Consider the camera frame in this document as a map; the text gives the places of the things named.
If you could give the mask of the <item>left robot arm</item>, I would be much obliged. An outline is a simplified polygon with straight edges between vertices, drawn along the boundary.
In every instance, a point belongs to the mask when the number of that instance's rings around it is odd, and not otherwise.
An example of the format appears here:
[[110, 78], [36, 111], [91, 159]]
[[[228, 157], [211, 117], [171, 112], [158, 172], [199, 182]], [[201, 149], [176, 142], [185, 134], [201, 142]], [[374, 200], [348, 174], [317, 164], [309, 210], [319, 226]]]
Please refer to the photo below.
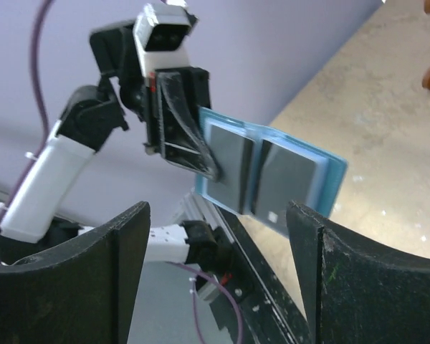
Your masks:
[[13, 264], [76, 237], [78, 228], [55, 212], [112, 132], [128, 129], [126, 110], [146, 125], [147, 154], [218, 179], [219, 168], [198, 127], [199, 109], [210, 104], [209, 73], [192, 67], [183, 48], [191, 29], [189, 24], [142, 29], [126, 21], [90, 35], [100, 81], [72, 93], [4, 205], [0, 262]]

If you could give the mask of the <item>blue card holder wallet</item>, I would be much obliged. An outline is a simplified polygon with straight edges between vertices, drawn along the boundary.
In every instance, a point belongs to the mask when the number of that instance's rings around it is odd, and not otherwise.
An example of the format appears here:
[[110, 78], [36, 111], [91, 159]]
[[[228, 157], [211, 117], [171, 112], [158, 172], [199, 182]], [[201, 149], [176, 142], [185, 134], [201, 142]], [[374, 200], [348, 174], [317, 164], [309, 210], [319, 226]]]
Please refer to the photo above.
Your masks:
[[207, 108], [200, 126], [221, 178], [196, 177], [195, 192], [233, 214], [246, 214], [287, 237], [290, 201], [329, 216], [347, 161], [278, 129], [236, 120]]

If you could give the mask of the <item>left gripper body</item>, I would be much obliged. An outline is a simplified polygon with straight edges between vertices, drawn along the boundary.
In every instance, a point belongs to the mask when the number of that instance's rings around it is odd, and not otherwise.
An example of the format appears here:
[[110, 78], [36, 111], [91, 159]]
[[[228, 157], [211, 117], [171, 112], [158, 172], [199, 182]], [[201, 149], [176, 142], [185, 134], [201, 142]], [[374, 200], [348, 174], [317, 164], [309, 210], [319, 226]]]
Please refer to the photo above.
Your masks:
[[[163, 70], [204, 70], [200, 67], [181, 67]], [[130, 78], [120, 88], [120, 99], [127, 109], [135, 113], [139, 121], [146, 124], [147, 141], [144, 143], [148, 155], [159, 153], [159, 127], [156, 101], [156, 72], [150, 78]]]

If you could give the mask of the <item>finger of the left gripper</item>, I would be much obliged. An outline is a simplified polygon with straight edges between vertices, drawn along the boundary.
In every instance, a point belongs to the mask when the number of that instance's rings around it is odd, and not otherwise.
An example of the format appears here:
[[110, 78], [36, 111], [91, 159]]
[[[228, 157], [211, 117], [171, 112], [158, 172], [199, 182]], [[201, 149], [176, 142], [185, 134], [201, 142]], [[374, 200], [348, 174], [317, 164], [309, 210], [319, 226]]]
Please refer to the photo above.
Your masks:
[[219, 167], [199, 127], [199, 110], [211, 106], [209, 72], [156, 72], [159, 153], [174, 166], [215, 181]]

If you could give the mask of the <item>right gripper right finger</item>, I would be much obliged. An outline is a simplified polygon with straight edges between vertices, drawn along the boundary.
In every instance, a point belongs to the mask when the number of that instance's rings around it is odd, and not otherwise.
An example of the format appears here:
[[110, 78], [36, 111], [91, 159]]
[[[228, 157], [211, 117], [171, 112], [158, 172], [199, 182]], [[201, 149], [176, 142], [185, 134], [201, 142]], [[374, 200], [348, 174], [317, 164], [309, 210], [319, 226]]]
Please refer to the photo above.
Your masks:
[[430, 259], [295, 202], [286, 220], [313, 343], [430, 343]]

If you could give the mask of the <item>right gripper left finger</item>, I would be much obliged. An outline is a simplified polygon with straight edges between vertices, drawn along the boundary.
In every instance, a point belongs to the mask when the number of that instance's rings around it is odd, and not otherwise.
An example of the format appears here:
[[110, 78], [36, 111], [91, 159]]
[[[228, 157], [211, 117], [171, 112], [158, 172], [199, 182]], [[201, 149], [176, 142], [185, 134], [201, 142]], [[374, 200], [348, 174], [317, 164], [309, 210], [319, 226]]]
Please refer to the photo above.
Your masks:
[[151, 210], [109, 222], [0, 266], [0, 343], [126, 343]]

